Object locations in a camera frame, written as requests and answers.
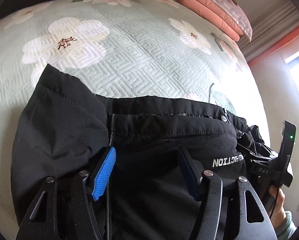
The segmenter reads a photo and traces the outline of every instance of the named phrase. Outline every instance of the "metal bolt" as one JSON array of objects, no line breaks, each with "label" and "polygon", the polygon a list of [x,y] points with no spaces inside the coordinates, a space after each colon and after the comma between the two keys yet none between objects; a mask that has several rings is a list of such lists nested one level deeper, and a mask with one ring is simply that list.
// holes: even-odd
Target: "metal bolt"
[{"label": "metal bolt", "polygon": [[48,177],[47,179],[46,179],[46,182],[47,183],[52,183],[52,182],[54,182],[54,180],[55,180],[55,178],[54,177]]},{"label": "metal bolt", "polygon": [[214,172],[210,171],[210,170],[205,170],[204,171],[204,175],[207,176],[207,177],[210,177],[210,176],[213,176],[214,175]]},{"label": "metal bolt", "polygon": [[88,174],[89,174],[89,173],[88,173],[87,170],[83,170],[83,171],[80,171],[80,172],[79,172],[79,176],[81,176],[81,177],[86,177]]},{"label": "metal bolt", "polygon": [[239,180],[241,183],[245,183],[245,182],[247,182],[247,178],[244,177],[244,176],[239,176],[239,177],[238,177],[238,180]]}]

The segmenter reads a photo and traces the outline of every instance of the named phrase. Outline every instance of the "orange curtain trim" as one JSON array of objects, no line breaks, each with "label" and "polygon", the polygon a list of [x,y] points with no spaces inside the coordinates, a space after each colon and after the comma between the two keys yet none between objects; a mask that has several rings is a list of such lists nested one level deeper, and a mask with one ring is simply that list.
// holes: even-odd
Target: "orange curtain trim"
[{"label": "orange curtain trim", "polygon": [[257,62],[261,61],[268,55],[274,53],[275,51],[278,51],[280,48],[284,47],[294,39],[296,39],[299,36],[299,26],[296,27],[293,31],[288,33],[284,38],[282,38],[280,41],[278,41],[276,44],[274,44],[272,47],[270,47],[268,50],[266,50],[263,54],[259,55],[255,59],[248,62],[249,67],[255,65]]}]

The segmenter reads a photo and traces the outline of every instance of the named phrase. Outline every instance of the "black fabric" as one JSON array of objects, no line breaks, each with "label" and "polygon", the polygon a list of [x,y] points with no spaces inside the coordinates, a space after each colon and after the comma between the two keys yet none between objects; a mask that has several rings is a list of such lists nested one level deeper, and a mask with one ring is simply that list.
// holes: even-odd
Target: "black fabric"
[{"label": "black fabric", "polygon": [[104,98],[48,65],[14,141],[11,187],[19,223],[44,178],[71,176],[107,146],[113,114],[113,239],[189,238],[199,203],[177,165],[180,146],[221,177],[248,176],[235,149],[238,131],[251,134],[243,118],[228,112],[230,123],[224,122],[221,107],[187,99]]}]

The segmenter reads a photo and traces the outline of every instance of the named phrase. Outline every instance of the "bed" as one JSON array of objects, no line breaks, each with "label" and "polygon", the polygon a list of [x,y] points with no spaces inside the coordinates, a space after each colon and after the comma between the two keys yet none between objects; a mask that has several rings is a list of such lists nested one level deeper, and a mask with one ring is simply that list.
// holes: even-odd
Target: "bed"
[{"label": "bed", "polygon": [[0,231],[15,239],[11,149],[18,119],[49,63],[112,98],[209,102],[258,125],[258,88],[236,43],[176,0],[54,0],[0,20]]}]

